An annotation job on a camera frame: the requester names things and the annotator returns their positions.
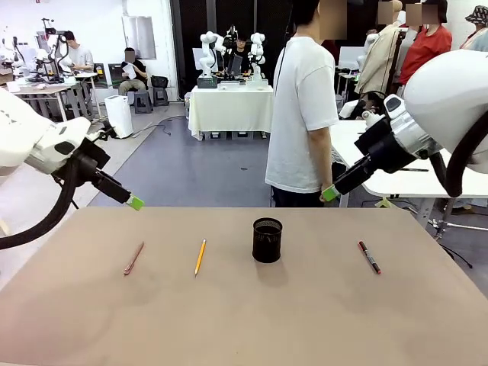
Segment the person's hand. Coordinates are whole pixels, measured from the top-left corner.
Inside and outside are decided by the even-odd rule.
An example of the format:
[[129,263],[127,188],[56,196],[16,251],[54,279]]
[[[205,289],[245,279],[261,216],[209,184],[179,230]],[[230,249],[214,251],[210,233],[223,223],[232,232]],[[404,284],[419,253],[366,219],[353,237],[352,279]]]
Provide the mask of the person's hand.
[[323,193],[324,191],[326,191],[327,189],[329,189],[329,187],[330,187],[331,185],[332,185],[332,183],[330,183],[330,184],[326,184],[326,185],[322,185],[322,189],[320,190],[320,202],[324,202],[324,203],[326,202],[326,200],[324,200],[324,198],[323,198],[322,193]]

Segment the white t-shirt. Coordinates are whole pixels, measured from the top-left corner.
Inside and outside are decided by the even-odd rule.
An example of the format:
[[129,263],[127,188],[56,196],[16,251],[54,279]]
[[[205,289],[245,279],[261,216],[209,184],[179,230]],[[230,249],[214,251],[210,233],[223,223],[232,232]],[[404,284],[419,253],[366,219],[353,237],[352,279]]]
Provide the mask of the white t-shirt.
[[77,66],[93,66],[92,53],[81,45],[77,49],[69,47],[68,56]]
[[291,38],[281,65],[282,58],[283,51],[274,72],[275,106],[265,180],[284,191],[315,193],[322,182],[310,154],[308,131],[339,121],[336,65],[329,51],[310,37]]

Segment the yellow pencil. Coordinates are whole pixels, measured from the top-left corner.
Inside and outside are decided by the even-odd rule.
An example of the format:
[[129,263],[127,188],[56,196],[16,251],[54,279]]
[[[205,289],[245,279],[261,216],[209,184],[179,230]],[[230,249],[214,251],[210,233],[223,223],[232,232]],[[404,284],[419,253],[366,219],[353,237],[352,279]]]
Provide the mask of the yellow pencil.
[[201,243],[200,255],[198,256],[197,267],[195,269],[195,277],[197,276],[198,271],[200,270],[201,259],[204,257],[206,244],[207,244],[207,240],[204,239],[204,241]]

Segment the pen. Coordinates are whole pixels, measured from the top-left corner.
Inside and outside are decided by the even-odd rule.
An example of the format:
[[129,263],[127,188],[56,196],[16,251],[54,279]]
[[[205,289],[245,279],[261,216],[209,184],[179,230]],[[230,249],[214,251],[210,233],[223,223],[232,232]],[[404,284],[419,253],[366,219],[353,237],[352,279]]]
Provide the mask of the pen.
[[414,168],[403,168],[400,170],[404,172],[428,172],[429,171],[428,169],[414,169]]
[[371,256],[371,254],[369,254],[369,250],[366,247],[366,245],[363,242],[359,242],[359,248],[363,251],[364,255],[366,255],[366,258],[371,263],[371,266],[373,266],[373,268],[376,271],[376,273],[378,273],[379,275],[381,275],[380,267],[378,267],[378,265],[376,264],[376,261],[374,260],[374,258]]
[[198,256],[197,267],[195,269],[195,277],[197,277],[198,271],[200,270],[201,259],[204,257],[204,252],[205,252],[205,246],[206,245],[207,245],[207,240],[204,239],[204,241],[201,243],[200,255]]
[[134,257],[132,257],[132,260],[130,261],[129,265],[125,268],[124,276],[127,276],[131,273],[132,268],[134,267],[134,264],[136,263],[137,257],[139,257],[139,254],[140,254],[141,250],[143,250],[143,248],[144,248],[144,242],[142,242],[139,245],[136,252],[134,253]]

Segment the black bag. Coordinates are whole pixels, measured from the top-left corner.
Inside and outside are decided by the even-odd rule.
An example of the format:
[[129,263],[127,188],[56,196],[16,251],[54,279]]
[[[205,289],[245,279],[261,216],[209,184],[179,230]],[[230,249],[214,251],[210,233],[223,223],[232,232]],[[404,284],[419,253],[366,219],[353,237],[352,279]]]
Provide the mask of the black bag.
[[168,78],[165,76],[151,76],[153,88],[168,88]]

